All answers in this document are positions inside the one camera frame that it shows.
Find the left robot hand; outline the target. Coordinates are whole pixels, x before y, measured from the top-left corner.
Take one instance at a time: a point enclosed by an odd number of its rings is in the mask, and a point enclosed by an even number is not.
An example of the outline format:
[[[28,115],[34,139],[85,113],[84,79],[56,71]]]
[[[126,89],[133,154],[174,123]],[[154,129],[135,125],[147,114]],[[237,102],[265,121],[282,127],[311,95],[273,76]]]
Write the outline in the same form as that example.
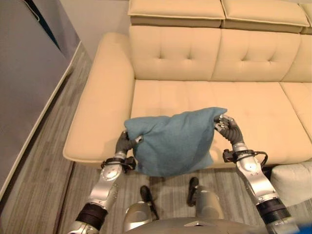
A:
[[[115,155],[126,158],[129,150],[134,149],[143,141],[143,136],[140,135],[135,139],[130,139],[126,130],[122,131],[116,143]]]

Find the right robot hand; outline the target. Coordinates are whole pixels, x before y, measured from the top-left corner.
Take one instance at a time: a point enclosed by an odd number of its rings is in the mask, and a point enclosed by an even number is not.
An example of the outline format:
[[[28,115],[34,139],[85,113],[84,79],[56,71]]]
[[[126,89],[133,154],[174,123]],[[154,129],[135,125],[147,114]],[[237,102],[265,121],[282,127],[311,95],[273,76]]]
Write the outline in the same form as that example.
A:
[[[214,129],[226,138],[232,145],[244,143],[243,134],[236,121],[227,115],[214,117]]]

